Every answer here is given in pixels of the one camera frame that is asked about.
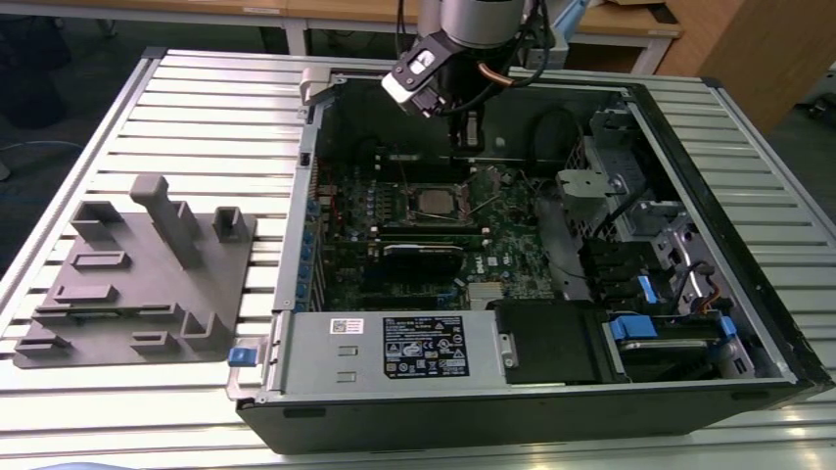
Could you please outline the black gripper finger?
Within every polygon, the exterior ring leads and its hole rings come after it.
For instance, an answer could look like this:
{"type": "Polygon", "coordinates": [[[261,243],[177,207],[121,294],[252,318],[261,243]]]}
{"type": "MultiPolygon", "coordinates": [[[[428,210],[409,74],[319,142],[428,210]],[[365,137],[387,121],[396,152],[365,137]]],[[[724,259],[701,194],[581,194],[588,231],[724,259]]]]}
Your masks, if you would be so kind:
{"type": "Polygon", "coordinates": [[[453,151],[483,151],[484,108],[456,113],[448,118],[449,140],[453,151]]]}

